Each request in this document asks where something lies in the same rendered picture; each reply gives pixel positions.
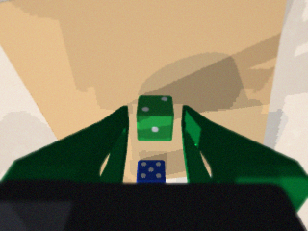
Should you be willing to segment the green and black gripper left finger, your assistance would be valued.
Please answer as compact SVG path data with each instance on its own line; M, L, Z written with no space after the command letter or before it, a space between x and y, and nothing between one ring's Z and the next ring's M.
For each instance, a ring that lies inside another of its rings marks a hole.
M128 106L124 105L102 120L14 160L0 182L9 179L99 182L99 177L100 182L123 182L128 135Z

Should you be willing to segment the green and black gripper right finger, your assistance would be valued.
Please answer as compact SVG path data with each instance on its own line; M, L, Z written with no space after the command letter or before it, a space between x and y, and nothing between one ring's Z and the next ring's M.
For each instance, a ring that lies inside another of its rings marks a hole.
M297 211L307 200L308 174L299 161L214 123L188 105L183 105L181 129L188 183L276 184Z

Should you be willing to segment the tan flat mat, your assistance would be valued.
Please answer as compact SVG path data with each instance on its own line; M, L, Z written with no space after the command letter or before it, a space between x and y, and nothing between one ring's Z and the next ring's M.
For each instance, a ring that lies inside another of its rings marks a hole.
M0 45L57 140L127 105L123 182L139 160L181 178L183 105L263 144L286 2L9 0ZM140 95L172 97L172 141L138 141Z

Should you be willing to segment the blue dice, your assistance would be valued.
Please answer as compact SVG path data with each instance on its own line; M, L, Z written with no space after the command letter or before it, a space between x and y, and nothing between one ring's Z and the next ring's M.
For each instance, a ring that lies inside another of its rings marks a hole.
M164 160L139 160L137 183L165 183L166 168Z

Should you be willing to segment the green die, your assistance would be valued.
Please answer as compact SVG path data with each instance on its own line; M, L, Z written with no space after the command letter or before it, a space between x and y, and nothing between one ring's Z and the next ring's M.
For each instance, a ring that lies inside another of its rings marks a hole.
M138 141L172 141L174 111L170 95L140 95L136 116Z

